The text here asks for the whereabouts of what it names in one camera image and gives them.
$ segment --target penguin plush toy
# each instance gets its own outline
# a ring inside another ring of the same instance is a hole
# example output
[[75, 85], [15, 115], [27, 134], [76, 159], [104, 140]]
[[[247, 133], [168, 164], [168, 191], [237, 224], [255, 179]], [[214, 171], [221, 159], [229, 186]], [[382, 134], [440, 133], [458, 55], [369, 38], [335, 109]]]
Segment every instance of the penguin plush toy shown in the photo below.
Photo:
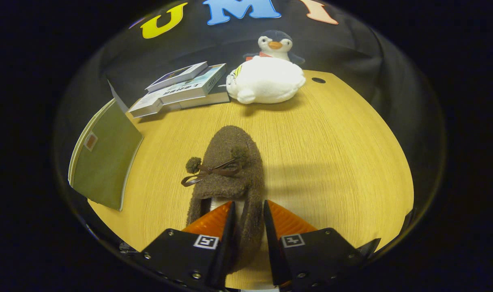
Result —
[[297, 65], [304, 63], [303, 58], [289, 51], [293, 46], [293, 40], [282, 31], [269, 30], [263, 32], [257, 40], [257, 44], [261, 48], [261, 52], [243, 55], [246, 61], [251, 60], [254, 56], [261, 56], [279, 58]]

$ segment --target green notebook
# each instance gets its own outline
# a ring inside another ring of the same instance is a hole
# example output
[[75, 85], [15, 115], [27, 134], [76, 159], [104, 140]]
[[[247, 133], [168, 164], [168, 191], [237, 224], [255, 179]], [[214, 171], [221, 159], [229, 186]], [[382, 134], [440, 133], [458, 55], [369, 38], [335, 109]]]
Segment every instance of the green notebook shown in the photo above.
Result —
[[70, 186], [91, 201], [121, 211], [128, 173], [142, 139], [112, 99], [88, 122], [75, 145]]

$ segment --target stack of books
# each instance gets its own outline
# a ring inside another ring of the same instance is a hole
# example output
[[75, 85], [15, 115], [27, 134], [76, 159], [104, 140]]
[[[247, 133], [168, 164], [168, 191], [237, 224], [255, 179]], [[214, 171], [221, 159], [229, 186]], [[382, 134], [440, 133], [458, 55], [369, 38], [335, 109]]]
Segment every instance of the stack of books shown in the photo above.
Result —
[[226, 90], [213, 90], [225, 71], [226, 64], [207, 66], [202, 62], [165, 74], [146, 88], [148, 94], [129, 112], [141, 118], [160, 111], [230, 102]]

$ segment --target pink letter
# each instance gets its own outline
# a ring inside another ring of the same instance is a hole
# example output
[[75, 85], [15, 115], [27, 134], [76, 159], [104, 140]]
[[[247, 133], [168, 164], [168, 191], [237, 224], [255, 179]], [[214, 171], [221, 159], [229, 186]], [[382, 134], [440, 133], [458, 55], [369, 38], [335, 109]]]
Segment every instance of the pink letter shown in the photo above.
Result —
[[318, 20], [321, 22], [326, 22], [328, 24], [338, 24], [339, 22], [331, 18], [331, 16], [324, 9], [324, 5], [313, 0], [300, 0], [308, 7], [310, 13], [306, 14], [307, 17]]

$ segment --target pom-pom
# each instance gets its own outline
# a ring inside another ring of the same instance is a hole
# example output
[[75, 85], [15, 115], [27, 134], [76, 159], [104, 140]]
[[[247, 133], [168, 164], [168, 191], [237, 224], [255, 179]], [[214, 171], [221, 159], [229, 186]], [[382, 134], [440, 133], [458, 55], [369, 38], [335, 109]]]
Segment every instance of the pom-pom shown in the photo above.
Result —
[[201, 158], [200, 157], [192, 157], [187, 161], [187, 164], [185, 164], [185, 170], [189, 172], [190, 174], [196, 174], [196, 172], [199, 170], [198, 166], [201, 164]]
[[245, 167], [248, 164], [249, 153], [246, 147], [234, 146], [230, 149], [230, 154], [232, 155], [232, 158], [239, 160], [242, 167]]

